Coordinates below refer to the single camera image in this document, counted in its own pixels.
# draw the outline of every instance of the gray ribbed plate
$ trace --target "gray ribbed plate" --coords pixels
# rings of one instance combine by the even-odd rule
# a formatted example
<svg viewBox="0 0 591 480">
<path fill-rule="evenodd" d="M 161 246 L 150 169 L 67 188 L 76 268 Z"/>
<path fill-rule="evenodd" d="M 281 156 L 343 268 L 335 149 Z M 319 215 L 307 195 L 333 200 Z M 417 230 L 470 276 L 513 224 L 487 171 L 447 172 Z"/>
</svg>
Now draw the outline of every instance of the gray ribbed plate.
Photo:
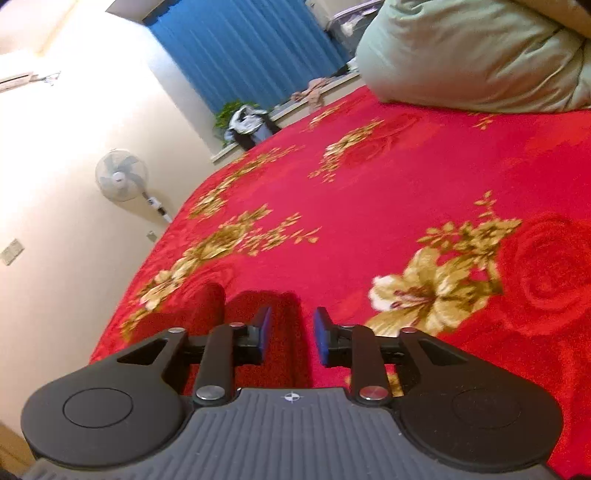
<svg viewBox="0 0 591 480">
<path fill-rule="evenodd" d="M 380 408 L 341 388 L 246 388 L 229 405 L 201 408 L 154 456 L 108 471 L 39 460 L 24 480 L 555 480 L 543 466 L 503 474 L 455 470 L 419 452 Z"/>
</svg>

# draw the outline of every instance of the fan blade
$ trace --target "fan blade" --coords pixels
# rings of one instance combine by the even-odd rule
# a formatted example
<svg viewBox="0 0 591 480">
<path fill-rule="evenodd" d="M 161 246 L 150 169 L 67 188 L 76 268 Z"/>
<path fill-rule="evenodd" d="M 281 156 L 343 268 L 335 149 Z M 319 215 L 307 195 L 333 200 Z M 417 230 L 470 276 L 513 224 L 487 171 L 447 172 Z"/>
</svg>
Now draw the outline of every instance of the fan blade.
<svg viewBox="0 0 591 480">
<path fill-rule="evenodd" d="M 115 166 L 113 165 L 113 155 L 109 154 L 104 159 L 105 167 L 110 175 L 115 173 Z"/>
<path fill-rule="evenodd" d="M 102 190 L 113 187 L 113 180 L 110 177 L 99 177 L 99 185 Z"/>
<path fill-rule="evenodd" d="M 137 162 L 138 159 L 135 158 L 133 155 L 130 155 L 123 159 L 123 161 L 117 166 L 117 170 L 122 171 L 125 174 L 129 174 L 131 172 L 131 166 Z"/>
<path fill-rule="evenodd" d="M 139 175 L 135 174 L 135 173 L 128 173 L 126 174 L 127 179 L 131 180 L 132 182 L 134 182 L 138 188 L 140 189 L 140 191 L 144 191 L 145 190 L 145 183 L 144 183 L 144 179 L 142 177 L 140 177 Z"/>
<path fill-rule="evenodd" d="M 129 193 L 129 187 L 125 184 L 123 187 L 117 190 L 117 199 L 127 200 L 127 195 Z"/>
</svg>

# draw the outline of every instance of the air conditioner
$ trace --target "air conditioner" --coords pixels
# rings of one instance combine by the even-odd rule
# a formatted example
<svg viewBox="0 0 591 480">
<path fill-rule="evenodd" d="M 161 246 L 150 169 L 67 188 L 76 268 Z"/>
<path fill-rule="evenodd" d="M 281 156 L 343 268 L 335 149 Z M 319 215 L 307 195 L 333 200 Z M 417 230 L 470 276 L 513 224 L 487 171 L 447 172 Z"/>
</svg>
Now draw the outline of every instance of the air conditioner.
<svg viewBox="0 0 591 480">
<path fill-rule="evenodd" d="M 29 83 L 34 66 L 35 57 L 27 51 L 0 55 L 0 92 Z"/>
</svg>

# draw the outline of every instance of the ceiling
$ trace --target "ceiling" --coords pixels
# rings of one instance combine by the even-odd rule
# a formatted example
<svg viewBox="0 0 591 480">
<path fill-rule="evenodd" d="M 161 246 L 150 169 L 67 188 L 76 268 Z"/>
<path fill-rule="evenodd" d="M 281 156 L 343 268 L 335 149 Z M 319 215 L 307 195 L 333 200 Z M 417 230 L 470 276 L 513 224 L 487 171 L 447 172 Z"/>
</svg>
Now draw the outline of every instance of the ceiling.
<svg viewBox="0 0 591 480">
<path fill-rule="evenodd" d="M 43 54 L 54 31 L 76 2 L 9 0 L 0 9 L 0 54 L 15 50 Z"/>
</svg>

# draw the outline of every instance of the black round pad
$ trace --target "black round pad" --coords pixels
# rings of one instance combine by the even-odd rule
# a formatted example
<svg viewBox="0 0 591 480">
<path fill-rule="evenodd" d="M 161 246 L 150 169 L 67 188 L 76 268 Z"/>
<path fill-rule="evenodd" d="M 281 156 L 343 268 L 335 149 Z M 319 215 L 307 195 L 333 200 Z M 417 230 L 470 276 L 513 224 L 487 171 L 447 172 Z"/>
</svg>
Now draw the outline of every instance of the black round pad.
<svg viewBox="0 0 591 480">
<path fill-rule="evenodd" d="M 178 394 L 151 366 L 98 362 L 35 392 L 21 427 L 36 456 L 108 468 L 156 452 L 183 419 Z"/>
<path fill-rule="evenodd" d="M 462 392 L 452 401 L 453 412 L 479 429 L 500 429 L 519 418 L 521 408 L 513 397 L 484 388 Z"/>
<path fill-rule="evenodd" d="M 491 385 L 411 390 L 401 397 L 404 428 L 423 451 L 467 471 L 506 472 L 547 459 L 561 430 L 554 400 L 522 382 Z"/>
<path fill-rule="evenodd" d="M 98 429 L 125 420 L 133 407 L 127 393 L 114 388 L 90 388 L 66 401 L 64 415 L 80 427 Z"/>
</svg>

